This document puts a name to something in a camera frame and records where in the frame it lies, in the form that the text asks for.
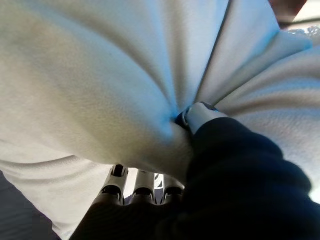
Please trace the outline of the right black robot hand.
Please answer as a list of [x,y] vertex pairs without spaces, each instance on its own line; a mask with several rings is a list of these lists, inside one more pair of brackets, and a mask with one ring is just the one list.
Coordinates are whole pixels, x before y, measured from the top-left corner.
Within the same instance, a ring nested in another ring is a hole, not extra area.
[[123,205],[119,188],[105,185],[73,240],[319,239],[310,180],[275,143],[204,102],[176,123],[192,140],[185,187],[166,187],[160,205],[138,188]]

